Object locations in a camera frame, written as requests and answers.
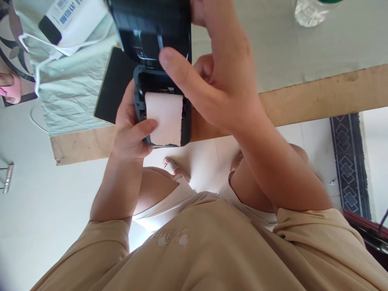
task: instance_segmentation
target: hand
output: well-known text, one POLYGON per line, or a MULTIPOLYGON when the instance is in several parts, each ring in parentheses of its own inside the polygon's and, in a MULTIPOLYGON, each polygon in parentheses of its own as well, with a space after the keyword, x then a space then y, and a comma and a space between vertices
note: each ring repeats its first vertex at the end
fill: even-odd
POLYGON ((120 160, 140 161, 148 156, 153 148, 146 145, 143 139, 149 136, 158 126, 154 119, 137 123, 135 105, 133 104, 134 89, 135 82, 131 80, 117 111, 117 134, 112 155, 120 160))
POLYGON ((257 95, 255 62, 232 0, 192 0, 193 23, 205 26, 212 55, 194 68, 173 48, 164 48, 160 63, 206 121, 230 133, 245 130, 265 116, 257 95))

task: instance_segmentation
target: wooden board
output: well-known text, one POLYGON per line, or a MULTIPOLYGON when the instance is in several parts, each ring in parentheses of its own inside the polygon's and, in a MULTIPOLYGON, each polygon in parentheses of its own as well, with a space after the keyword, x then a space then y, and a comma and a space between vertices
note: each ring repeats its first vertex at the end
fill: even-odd
MULTIPOLYGON (((388 106, 388 65, 259 94, 276 127, 388 106)), ((228 135, 193 109, 192 141, 228 135)), ((51 137, 57 165, 107 158, 115 127, 51 137)))

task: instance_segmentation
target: beige shirt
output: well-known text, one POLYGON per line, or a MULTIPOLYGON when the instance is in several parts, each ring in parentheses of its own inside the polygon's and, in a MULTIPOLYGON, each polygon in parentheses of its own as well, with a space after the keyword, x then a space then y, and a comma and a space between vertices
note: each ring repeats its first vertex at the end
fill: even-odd
POLYGON ((182 211, 129 254, 123 221, 89 223, 32 290, 388 290, 335 209, 280 209, 274 232, 222 200, 182 211))

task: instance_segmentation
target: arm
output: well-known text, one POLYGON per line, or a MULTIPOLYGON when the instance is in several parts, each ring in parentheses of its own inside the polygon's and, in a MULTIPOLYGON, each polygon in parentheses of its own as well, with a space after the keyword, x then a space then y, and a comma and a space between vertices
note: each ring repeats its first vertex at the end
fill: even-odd
POLYGON ((194 68, 172 48, 160 63, 201 115, 232 133, 275 207, 325 210, 331 201, 315 174, 277 132, 257 96, 255 62, 232 0, 192 1, 194 24, 206 26, 212 55, 194 68))
POLYGON ((93 201, 90 221, 122 219, 130 224, 136 208, 143 160, 152 151, 143 139, 157 127, 157 123, 147 119, 136 124, 133 90, 132 80, 117 112, 117 134, 101 187, 93 201))
POLYGON ((234 133, 252 173, 276 208, 326 210, 330 196, 319 178, 284 140, 267 116, 234 133))

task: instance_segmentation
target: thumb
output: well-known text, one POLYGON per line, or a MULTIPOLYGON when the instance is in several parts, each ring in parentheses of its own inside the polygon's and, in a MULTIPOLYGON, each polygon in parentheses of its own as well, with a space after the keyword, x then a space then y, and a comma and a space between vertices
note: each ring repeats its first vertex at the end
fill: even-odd
POLYGON ((199 98, 215 93, 216 89, 206 83, 186 58, 175 49, 167 47, 159 54, 165 72, 194 104, 199 98))
POLYGON ((139 142, 149 136, 157 127, 158 123, 156 120, 146 119, 131 128, 130 138, 135 142, 139 142))

